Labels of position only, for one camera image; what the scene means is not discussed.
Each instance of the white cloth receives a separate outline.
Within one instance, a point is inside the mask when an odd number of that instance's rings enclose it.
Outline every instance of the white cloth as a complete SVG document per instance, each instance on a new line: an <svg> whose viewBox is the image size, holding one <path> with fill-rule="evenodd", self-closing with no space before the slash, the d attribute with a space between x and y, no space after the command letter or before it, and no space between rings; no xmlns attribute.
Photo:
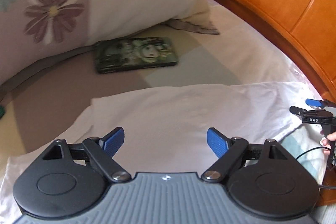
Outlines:
<svg viewBox="0 0 336 224"><path fill-rule="evenodd" d="M305 99L312 97L307 85L296 82L137 90L93 99L58 138L81 142L121 126L125 143L114 159L132 175L137 171L200 175L217 160L206 142L209 127L250 143L263 143L266 138L279 141L301 124L289 107L306 107ZM9 159L0 188L0 223L10 224L20 216L13 184L47 145Z"/></svg>

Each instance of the green object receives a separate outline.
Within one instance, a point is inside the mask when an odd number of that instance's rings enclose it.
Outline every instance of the green object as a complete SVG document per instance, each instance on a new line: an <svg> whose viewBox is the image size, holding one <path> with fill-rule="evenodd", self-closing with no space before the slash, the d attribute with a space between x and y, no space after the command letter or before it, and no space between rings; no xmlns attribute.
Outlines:
<svg viewBox="0 0 336 224"><path fill-rule="evenodd" d="M168 37L114 39L95 45L98 73L174 66L178 61Z"/></svg>
<svg viewBox="0 0 336 224"><path fill-rule="evenodd" d="M5 108L3 106L0 106L0 119L5 115Z"/></svg>

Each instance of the human hand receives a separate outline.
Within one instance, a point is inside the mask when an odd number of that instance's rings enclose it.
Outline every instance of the human hand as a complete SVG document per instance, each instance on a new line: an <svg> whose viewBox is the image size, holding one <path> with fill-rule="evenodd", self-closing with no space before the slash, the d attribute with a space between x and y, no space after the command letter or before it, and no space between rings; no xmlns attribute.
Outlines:
<svg viewBox="0 0 336 224"><path fill-rule="evenodd" d="M329 134L329 135L327 136L327 138L324 139L324 140L322 141L323 146L325 146L325 147L327 147L327 148L331 148L331 146L330 146L330 144L329 144L329 141L331 141L331 142L336 141L336 132L334 132L334 133L332 133L332 134ZM329 154L330 154L330 151L327 150L327 149L323 149L323 153L324 153L325 155L329 155Z"/></svg>

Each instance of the green phone case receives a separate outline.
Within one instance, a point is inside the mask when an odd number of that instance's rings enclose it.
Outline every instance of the green phone case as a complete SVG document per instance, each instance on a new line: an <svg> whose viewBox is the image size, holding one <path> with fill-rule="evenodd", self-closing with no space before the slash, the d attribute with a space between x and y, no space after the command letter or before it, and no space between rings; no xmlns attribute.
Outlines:
<svg viewBox="0 0 336 224"><path fill-rule="evenodd" d="M113 39L95 45L98 73L174 66L178 61L168 37Z"/></svg>

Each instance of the ribbed surface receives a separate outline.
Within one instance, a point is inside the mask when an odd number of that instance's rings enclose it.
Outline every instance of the ribbed surface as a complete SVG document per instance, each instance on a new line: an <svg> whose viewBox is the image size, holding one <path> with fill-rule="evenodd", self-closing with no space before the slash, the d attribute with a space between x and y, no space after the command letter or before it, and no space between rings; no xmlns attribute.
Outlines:
<svg viewBox="0 0 336 224"><path fill-rule="evenodd" d="M125 140L125 133L123 129L120 129L117 133L113 134L104 143L103 150L110 156L113 157L119 148L123 145Z"/></svg>
<svg viewBox="0 0 336 224"><path fill-rule="evenodd" d="M140 173L110 188L93 209L68 220L43 221L23 216L16 224L312 224L271 222L236 207L221 185L206 184L194 173Z"/></svg>
<svg viewBox="0 0 336 224"><path fill-rule="evenodd" d="M215 132L211 129L207 132L207 142L211 150L215 155L220 158L228 150L227 142L220 138Z"/></svg>

